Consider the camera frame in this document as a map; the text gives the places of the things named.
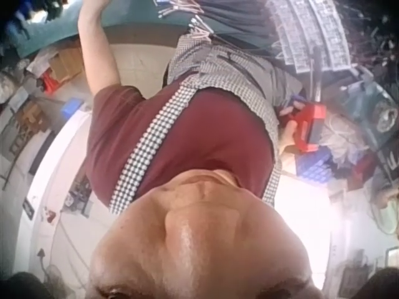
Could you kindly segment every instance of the blue crate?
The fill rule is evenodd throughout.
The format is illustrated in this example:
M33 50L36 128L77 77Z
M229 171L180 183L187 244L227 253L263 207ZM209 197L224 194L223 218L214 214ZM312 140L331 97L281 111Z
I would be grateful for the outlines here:
M77 110L79 110L80 106L84 103L83 100L79 98L71 98L62 108L61 108L61 115L68 120L72 117L73 114Z
M331 151L321 146L315 153L296 156L297 176L308 181L325 184L333 178L330 166L326 162L331 158Z

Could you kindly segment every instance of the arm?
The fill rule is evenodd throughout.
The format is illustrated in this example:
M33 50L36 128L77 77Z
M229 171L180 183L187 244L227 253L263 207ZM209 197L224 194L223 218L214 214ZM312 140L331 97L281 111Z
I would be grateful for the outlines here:
M105 87L120 84L117 63L101 26L101 13L109 2L84 0L78 20L85 72L93 95Z

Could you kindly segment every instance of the maroon shirt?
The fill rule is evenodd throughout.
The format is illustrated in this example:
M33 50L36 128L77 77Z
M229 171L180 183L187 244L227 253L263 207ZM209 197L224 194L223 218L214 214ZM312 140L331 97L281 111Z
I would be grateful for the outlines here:
M94 99L87 176L109 205L128 157L180 82L145 100L135 87L107 87ZM273 167L263 122L232 93L199 91L177 119L148 168L137 198L191 169L223 169L241 187L262 197Z

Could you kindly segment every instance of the checkered apron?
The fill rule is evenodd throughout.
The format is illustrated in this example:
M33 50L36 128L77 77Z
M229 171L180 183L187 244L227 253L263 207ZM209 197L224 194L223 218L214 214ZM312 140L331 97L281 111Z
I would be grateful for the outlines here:
M273 106L278 106L301 90L300 83L266 59L246 54L238 49L211 42L208 38L180 38L175 56L170 62L168 83L193 72L172 98L159 111L128 158L113 192L110 210L123 212L136 199L151 161L165 137L195 93L214 87L232 92L264 123L274 153L274 168L263 195L263 201L274 205L281 163L278 153L278 120Z

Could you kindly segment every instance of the cloth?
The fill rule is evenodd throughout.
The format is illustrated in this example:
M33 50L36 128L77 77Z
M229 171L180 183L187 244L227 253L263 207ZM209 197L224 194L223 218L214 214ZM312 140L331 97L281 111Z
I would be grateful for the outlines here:
M87 174L105 205L110 204L132 148L181 81L149 100L136 88L121 86L106 88L95 97ZM272 165L272 146L262 121L233 94L206 89L195 95L190 108L170 131L137 197L191 169L225 169L235 175L241 187L262 197Z
M137 191L148 166L167 139L197 91L209 87L229 91L255 113L264 124L273 144L274 167L262 199L274 204L281 163L278 153L278 121L273 105L279 106L287 96L298 93L301 85L288 74L273 67L262 57L246 54L207 37L186 34L179 39L176 54L170 62L168 83L188 72L195 72L180 83L179 89L160 109L127 159L112 195L110 210L123 212L137 198Z

